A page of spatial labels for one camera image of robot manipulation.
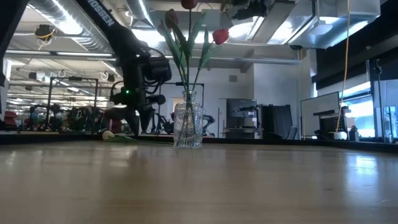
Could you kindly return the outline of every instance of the orange cable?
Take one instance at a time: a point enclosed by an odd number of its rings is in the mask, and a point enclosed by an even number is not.
[[[349,25],[350,25],[350,20],[351,20],[351,7],[352,7],[352,5],[353,5],[353,0],[349,0],[348,22],[347,22],[347,41],[346,41],[346,43],[347,43],[346,44],[346,62],[345,62],[343,90],[341,91],[340,110],[339,110],[339,113],[338,113],[336,132],[338,132],[338,127],[340,126],[341,108],[342,108],[342,104],[343,104],[344,89],[346,88],[347,71],[348,71]]]

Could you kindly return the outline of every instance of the whiteboard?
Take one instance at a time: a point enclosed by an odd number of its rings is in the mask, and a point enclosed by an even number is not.
[[[320,129],[319,116],[314,116],[314,113],[328,110],[334,110],[335,113],[338,113],[340,108],[339,105],[340,102],[338,92],[302,100],[301,117],[303,135],[314,136],[314,132]]]

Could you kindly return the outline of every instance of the machine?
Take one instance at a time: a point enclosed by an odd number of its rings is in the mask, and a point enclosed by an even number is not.
[[[158,87],[172,77],[169,61],[162,52],[141,44],[131,30],[119,24],[100,0],[76,0],[91,20],[107,38],[123,72],[121,92],[111,91],[110,100],[115,104],[126,105],[128,110],[139,112],[142,130],[146,130],[152,115],[153,104],[165,103],[163,95],[154,95]],[[0,9],[0,67],[4,53],[29,0],[5,0]],[[151,57],[154,50],[160,57]],[[4,86],[5,76],[0,73],[0,86]],[[126,113],[126,120],[135,121],[135,113]]]

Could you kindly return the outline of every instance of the tulip leaf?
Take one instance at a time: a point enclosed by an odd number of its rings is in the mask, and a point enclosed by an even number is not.
[[[209,47],[209,51],[204,56],[200,57],[198,69],[203,69],[210,57],[213,56],[219,48],[219,46],[213,47],[212,49]]]
[[[205,28],[205,41],[203,42],[203,47],[201,50],[201,56],[200,58],[202,58],[204,55],[207,54],[207,52],[209,51],[209,30],[207,29],[207,27]]]
[[[172,26],[173,31],[177,36],[178,41],[180,42],[181,50],[184,52],[188,64],[188,60],[191,57],[191,51],[189,51],[187,40],[182,34],[180,28],[178,28],[178,25],[176,25],[176,23],[173,20],[170,20],[170,25]]]
[[[164,39],[166,40],[166,44],[167,44],[167,46],[169,46],[169,50],[171,51],[171,53],[173,55],[174,62],[175,62],[175,64],[176,64],[178,69],[182,69],[183,70],[184,69],[183,65],[185,64],[185,61],[182,60],[182,58],[180,59],[180,57],[183,54],[181,54],[181,51],[180,51],[177,43],[173,40],[172,35],[170,33],[170,30],[166,26],[165,22],[164,21],[161,21],[161,22],[162,22],[162,25],[163,25],[163,27],[165,29]]]
[[[203,22],[205,21],[205,18],[207,16],[207,11],[205,11],[199,20],[195,23],[193,26],[193,29],[191,30],[191,33],[188,35],[188,46],[189,50],[192,52],[193,46],[195,45],[195,39],[197,38],[199,31],[201,29],[201,26],[203,25]]]

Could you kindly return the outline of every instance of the pillar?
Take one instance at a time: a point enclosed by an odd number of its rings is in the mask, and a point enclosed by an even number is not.
[[[11,76],[11,60],[4,59],[2,65],[2,72],[6,76],[6,80],[4,81],[4,87],[0,86],[0,100],[1,100],[1,112],[0,119],[4,121],[4,114],[6,112],[6,103],[7,103],[7,92],[8,92],[8,82]]]

